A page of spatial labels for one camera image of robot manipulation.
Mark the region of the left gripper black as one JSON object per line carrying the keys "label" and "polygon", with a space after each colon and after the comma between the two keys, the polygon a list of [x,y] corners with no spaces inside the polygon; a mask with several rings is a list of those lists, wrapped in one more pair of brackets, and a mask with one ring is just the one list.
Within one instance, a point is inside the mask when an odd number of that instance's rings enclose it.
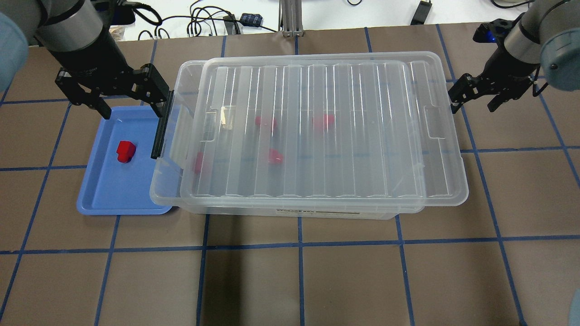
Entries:
{"label": "left gripper black", "polygon": [[[127,95],[149,104],[158,118],[166,116],[168,83],[152,63],[135,72],[109,32],[101,32],[93,43],[82,49],[49,52],[64,71],[57,74],[55,83],[71,104],[85,105],[109,120],[111,108],[100,93]],[[81,85],[91,91],[85,91]]]}

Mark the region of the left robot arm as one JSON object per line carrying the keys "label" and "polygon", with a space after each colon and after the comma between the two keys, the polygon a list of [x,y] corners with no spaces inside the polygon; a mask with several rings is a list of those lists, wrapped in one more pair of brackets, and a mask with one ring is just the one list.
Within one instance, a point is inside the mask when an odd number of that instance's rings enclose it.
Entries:
{"label": "left robot arm", "polygon": [[89,0],[1,2],[1,90],[21,70],[36,39],[60,63],[55,83],[73,105],[86,105],[109,119],[105,96],[128,96],[167,115],[171,91],[157,68],[129,66],[107,23]]}

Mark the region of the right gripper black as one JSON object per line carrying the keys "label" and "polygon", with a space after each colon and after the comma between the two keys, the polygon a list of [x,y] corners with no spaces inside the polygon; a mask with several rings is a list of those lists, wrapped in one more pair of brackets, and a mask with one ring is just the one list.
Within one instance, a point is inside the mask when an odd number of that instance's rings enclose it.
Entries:
{"label": "right gripper black", "polygon": [[538,62],[521,61],[512,56],[504,45],[499,44],[481,74],[474,77],[464,73],[448,90],[451,113],[456,114],[464,103],[485,95],[495,95],[488,103],[489,112],[494,113],[503,103],[517,97],[508,87],[528,80],[530,74],[538,68]]}

